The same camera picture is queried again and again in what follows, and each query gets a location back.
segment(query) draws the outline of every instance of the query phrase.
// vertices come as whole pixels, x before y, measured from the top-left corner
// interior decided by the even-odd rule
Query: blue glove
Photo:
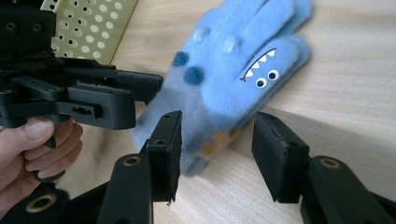
[[[308,60],[292,34],[310,14],[307,0],[226,0],[207,11],[132,130],[137,148],[163,114],[181,110],[180,170],[198,174]]]

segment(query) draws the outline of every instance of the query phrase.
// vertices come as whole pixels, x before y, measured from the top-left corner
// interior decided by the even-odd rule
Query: green pegboard
[[[56,57],[95,59],[110,64],[137,0],[45,0],[57,13]]]

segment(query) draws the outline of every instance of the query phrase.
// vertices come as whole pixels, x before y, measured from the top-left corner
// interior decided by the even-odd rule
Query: wooden table
[[[221,0],[140,0],[113,64],[166,75],[199,17]],[[313,1],[299,35],[312,57],[262,111],[280,117],[311,155],[344,161],[371,191],[396,201],[396,1]],[[137,113],[145,109],[137,104]],[[84,149],[58,186],[72,197],[110,177],[135,153],[129,131],[84,127]],[[252,122],[177,200],[156,203],[155,223],[301,223],[298,204],[273,203],[250,152]]]

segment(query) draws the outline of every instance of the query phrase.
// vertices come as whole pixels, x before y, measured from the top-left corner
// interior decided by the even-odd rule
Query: white teeth
[[[264,56],[262,56],[262,57],[259,59],[259,61],[265,63],[265,62],[267,62],[267,57],[264,55]]]
[[[251,68],[260,68],[259,62],[255,62]]]
[[[245,77],[253,77],[253,72],[249,69]]]
[[[274,56],[275,56],[275,50],[273,49],[273,50],[269,51],[269,52],[267,53],[267,55],[269,55],[269,56],[271,56],[271,57],[274,57]]]

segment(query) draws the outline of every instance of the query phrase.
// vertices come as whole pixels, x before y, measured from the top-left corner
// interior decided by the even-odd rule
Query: human hand
[[[43,144],[54,134],[56,148]],[[38,177],[54,176],[72,165],[81,149],[82,128],[73,119],[53,124],[31,118],[19,128],[0,126],[0,218],[9,208],[30,195]]]

